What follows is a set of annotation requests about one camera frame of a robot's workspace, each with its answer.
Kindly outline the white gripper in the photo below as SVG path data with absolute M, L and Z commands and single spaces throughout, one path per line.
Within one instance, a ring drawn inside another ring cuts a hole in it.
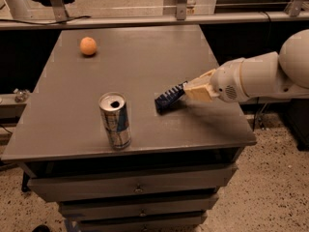
M 194 82 L 209 82 L 211 84 L 194 84 L 189 82 L 183 86 L 185 94 L 192 100 L 211 102 L 220 98 L 225 102 L 246 102 L 248 96 L 243 91 L 240 70 L 243 58 L 228 61 L 217 70 L 212 69 L 194 79 Z

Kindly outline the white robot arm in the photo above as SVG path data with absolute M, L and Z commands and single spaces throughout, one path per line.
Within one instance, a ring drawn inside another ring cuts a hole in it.
M 246 102 L 309 97 L 309 30 L 290 36 L 276 52 L 228 61 L 189 81 L 184 92 L 193 100 Z

